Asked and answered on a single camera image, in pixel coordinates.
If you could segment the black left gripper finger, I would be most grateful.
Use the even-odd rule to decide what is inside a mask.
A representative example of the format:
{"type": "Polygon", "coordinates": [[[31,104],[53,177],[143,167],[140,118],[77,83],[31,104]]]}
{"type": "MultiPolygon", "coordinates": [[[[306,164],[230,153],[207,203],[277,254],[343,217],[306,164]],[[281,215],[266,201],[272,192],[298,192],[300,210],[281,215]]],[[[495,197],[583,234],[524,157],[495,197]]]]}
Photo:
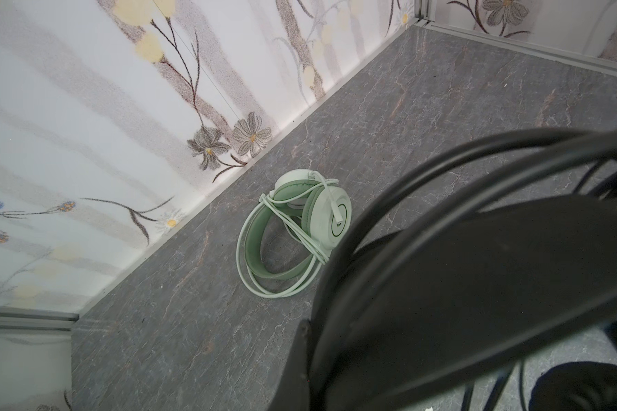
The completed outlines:
{"type": "Polygon", "coordinates": [[[311,324],[302,320],[297,328],[270,411],[310,410],[311,324]]]}

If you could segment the mint green over-ear headphones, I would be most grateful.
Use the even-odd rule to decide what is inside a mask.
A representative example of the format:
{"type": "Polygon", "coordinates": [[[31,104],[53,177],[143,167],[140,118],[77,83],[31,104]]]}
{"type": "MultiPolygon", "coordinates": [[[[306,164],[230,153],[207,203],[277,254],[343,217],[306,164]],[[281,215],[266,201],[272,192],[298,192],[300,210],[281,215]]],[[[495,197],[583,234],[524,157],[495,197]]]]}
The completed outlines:
{"type": "Polygon", "coordinates": [[[352,219],[351,199],[340,181],[317,171],[296,169],[282,175],[274,189],[260,196],[245,219],[235,252],[238,276],[245,288],[263,299],[294,296],[313,283],[346,236],[352,219]],[[295,267],[279,273],[262,262],[262,240],[273,218],[291,239],[308,251],[295,267]]]}

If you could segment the black and blue headphones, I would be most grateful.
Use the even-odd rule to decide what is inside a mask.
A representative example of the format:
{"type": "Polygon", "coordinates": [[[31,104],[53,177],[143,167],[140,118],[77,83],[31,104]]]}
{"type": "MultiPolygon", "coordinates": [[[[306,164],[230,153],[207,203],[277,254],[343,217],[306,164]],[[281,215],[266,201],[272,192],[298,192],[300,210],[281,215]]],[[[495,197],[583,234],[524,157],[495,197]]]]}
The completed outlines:
{"type": "Polygon", "coordinates": [[[394,183],[315,296],[303,408],[400,409],[617,320],[617,130],[537,128],[464,144],[394,183]],[[527,150],[410,227],[363,238],[461,165],[527,150]]]}

